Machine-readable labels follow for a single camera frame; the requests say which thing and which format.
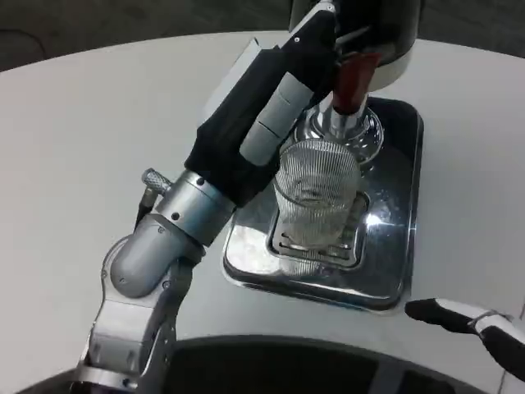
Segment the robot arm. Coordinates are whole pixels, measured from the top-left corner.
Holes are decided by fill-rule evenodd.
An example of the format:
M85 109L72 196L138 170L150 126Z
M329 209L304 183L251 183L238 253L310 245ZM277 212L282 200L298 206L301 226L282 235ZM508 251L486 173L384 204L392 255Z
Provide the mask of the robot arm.
M135 232L103 262L103 302L72 393L162 390L204 247L272 180L295 121L331 88L335 11L319 2L280 47L250 43L208 102L186 171L173 183L144 173Z
M477 335L503 369L525 382L525 333L509 316L440 298L411 301L404 310L447 331Z

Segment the dark floor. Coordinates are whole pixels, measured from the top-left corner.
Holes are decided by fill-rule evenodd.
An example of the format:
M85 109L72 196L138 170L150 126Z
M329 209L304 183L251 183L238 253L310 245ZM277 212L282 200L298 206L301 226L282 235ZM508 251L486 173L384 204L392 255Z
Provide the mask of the dark floor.
M289 0L0 0L0 70L143 39L283 29L288 12ZM420 36L525 57L525 0L427 0Z

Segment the white table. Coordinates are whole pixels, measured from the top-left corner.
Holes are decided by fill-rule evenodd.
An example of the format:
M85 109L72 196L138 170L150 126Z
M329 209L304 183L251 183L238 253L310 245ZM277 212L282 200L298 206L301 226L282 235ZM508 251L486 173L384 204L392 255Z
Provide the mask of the white table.
M101 300L102 259L132 228L140 174L182 171L200 108L252 35L127 44L0 74L0 392L75 365ZM378 92L426 122L413 298L519 315L524 79L523 60L419 41L409 71ZM224 240L195 269L180 338L340 341L498 392L502 369L475 337L233 286L221 272Z

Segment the ribbed glass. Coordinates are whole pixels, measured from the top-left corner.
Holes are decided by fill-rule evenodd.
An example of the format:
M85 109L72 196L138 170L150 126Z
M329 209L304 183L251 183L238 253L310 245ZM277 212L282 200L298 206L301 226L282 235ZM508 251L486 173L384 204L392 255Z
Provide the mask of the ribbed glass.
M325 140L304 140L281 155L274 186L285 235L309 248L337 242L358 190L353 154Z

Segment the stainless steel drip tray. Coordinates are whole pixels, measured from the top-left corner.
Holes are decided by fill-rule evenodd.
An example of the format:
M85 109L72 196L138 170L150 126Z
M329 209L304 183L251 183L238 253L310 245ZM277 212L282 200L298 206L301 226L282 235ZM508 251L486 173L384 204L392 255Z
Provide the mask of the stainless steel drip tray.
M387 103L413 110L405 103ZM422 143L422 123L413 111L418 118L415 138L405 135L402 141L414 145L399 148L400 139L386 139L363 174L367 210L348 225L351 242L347 236L321 255L290 243L280 232L276 197L269 186L235 214L226 240L225 274L236 284L259 290L374 311L393 309L412 276Z

